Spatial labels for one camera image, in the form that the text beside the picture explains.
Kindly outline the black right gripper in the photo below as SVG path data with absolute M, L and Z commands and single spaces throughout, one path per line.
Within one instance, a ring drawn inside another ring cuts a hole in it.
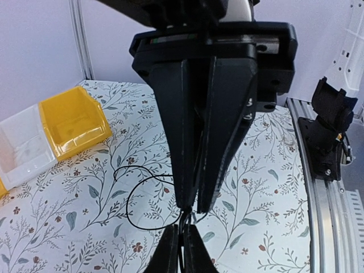
M 197 211 L 207 213 L 256 111 L 274 111 L 277 97 L 289 92 L 296 52 L 295 28 L 284 22 L 173 27 L 134 36 L 129 49 L 132 68 L 154 91 L 178 208 L 192 206 L 197 191 L 195 165 L 205 111 L 202 61 L 215 57 L 198 167 Z

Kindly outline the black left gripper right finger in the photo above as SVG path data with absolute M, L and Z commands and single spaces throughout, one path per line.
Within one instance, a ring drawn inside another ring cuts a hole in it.
M 215 268 L 195 225 L 186 225 L 183 230 L 184 272 L 214 273 Z

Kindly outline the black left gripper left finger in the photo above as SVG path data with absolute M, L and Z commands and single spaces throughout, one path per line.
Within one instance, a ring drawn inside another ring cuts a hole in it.
M 168 225 L 148 263 L 145 273 L 175 273 L 178 266 L 179 229 Z

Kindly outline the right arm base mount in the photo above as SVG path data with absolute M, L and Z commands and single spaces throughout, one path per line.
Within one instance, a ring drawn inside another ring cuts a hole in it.
M 343 139 L 353 121 L 353 109 L 357 101 L 357 98 L 347 97 L 345 90 L 336 90 L 323 77 L 312 97 L 316 118 L 298 118 L 310 173 L 314 179 L 341 179 L 342 153 L 350 155 L 349 148 L 343 145 Z

